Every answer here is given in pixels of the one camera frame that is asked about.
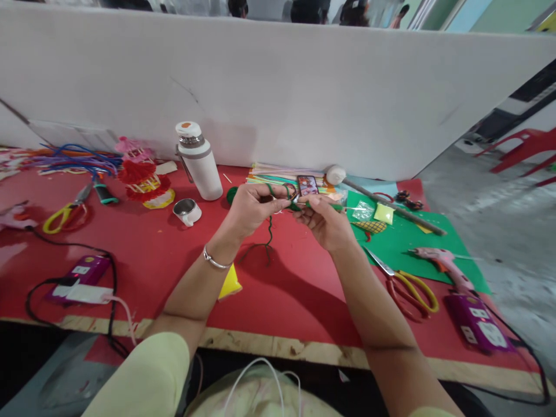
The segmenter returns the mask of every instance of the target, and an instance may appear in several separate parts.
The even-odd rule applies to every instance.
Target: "purple power strip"
[[[110,260],[102,256],[84,256],[69,271],[64,278],[77,278],[74,285],[87,284],[96,285],[100,277],[108,269]],[[56,286],[52,291],[45,295],[49,301],[62,304],[77,304],[75,301],[69,301],[65,298],[72,287]]]
[[[515,351],[514,346],[492,319],[482,300],[462,294],[447,295],[444,299],[456,326],[470,345],[484,352]]]

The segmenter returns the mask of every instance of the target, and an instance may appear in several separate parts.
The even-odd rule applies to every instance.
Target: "wooden stick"
[[[380,204],[384,204],[385,206],[391,207],[393,208],[399,215],[405,217],[406,219],[411,220],[413,223],[417,223],[423,227],[426,227],[428,230],[430,230],[431,232],[436,233],[439,236],[445,236],[448,234],[447,231],[432,225],[431,223],[427,222],[426,220],[422,219],[421,217],[413,214],[412,212],[408,211],[408,210],[404,210],[401,207],[396,206],[393,203],[390,203],[388,200],[379,197],[376,194],[373,194],[370,191],[367,191],[366,189],[364,189],[363,187],[351,182],[350,180],[344,179],[342,181],[344,184],[352,187],[353,189],[359,191],[361,194],[365,194],[367,197],[369,197],[371,200],[376,201],[377,203]]]

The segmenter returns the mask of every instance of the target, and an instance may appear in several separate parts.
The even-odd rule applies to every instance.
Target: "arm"
[[[294,213],[330,252],[349,312],[361,336],[369,367],[393,417],[407,417],[420,407],[436,407],[463,416],[442,388],[404,316],[373,272],[344,213],[324,196],[307,196],[311,207]]]
[[[243,239],[252,235],[268,216],[290,205],[285,187],[272,186],[272,191],[278,198],[262,203],[272,199],[265,184],[239,187],[230,212],[207,243],[207,252],[215,262],[231,264]],[[168,331],[178,333],[185,339],[192,357],[227,274],[227,269],[212,265],[201,253],[172,291],[145,337]]]

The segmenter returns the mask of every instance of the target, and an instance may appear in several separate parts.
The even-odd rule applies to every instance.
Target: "yellow-handled scissors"
[[[93,184],[89,183],[79,192],[79,194],[77,194],[75,201],[66,204],[64,207],[51,215],[43,225],[42,231],[47,235],[53,235],[55,233],[60,233],[61,231],[69,232],[78,229],[85,224],[90,215],[89,209],[87,208],[87,205],[85,205],[85,200],[89,196],[92,187]],[[58,218],[60,218],[58,227],[51,229],[50,226]]]
[[[401,300],[398,299],[398,294],[407,300],[412,306],[416,307],[417,310],[420,311],[421,316],[423,319],[429,319],[431,313],[436,313],[440,306],[438,305],[438,300],[432,290],[429,288],[427,284],[425,284],[420,278],[417,278],[415,275],[411,275],[407,272],[403,272],[401,270],[394,271],[384,262],[382,262],[374,253],[372,253],[369,249],[363,246],[363,249],[367,251],[369,256],[376,262],[379,268],[386,274],[386,289],[388,293],[393,298],[394,302],[401,310],[401,312],[410,319],[415,321],[419,321],[413,313],[411,313],[405,306],[401,303]],[[403,284],[404,287],[407,288],[409,293],[405,292],[394,280],[394,278],[399,279]],[[427,296],[430,301],[430,305],[426,303],[421,295],[417,292],[415,287],[413,286],[415,283]]]

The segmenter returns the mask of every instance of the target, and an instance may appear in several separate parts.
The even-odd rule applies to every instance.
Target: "light yellow sleeve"
[[[189,348],[177,333],[141,342],[98,392],[82,417],[173,417],[189,369]]]
[[[439,408],[420,407],[411,413],[409,417],[454,417],[454,415]]]

